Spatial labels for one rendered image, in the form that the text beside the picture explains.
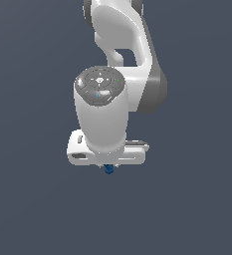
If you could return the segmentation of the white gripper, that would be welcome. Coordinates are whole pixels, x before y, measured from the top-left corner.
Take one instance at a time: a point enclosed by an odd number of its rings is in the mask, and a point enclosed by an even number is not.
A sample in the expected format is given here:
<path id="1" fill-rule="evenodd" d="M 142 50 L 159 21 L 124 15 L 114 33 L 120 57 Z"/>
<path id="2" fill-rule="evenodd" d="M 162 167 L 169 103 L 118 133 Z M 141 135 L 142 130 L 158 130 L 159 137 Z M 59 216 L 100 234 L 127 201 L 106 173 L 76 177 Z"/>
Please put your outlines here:
<path id="1" fill-rule="evenodd" d="M 142 140 L 127 140 L 123 149 L 123 154 L 117 159 L 98 161 L 96 155 L 89 150 L 84 133 L 80 130 L 74 130 L 69 138 L 67 147 L 67 157 L 73 165 L 96 165 L 104 167 L 106 164 L 112 164 L 119 167 L 122 164 L 143 164 L 145 153 L 149 150 L 149 144 Z"/>

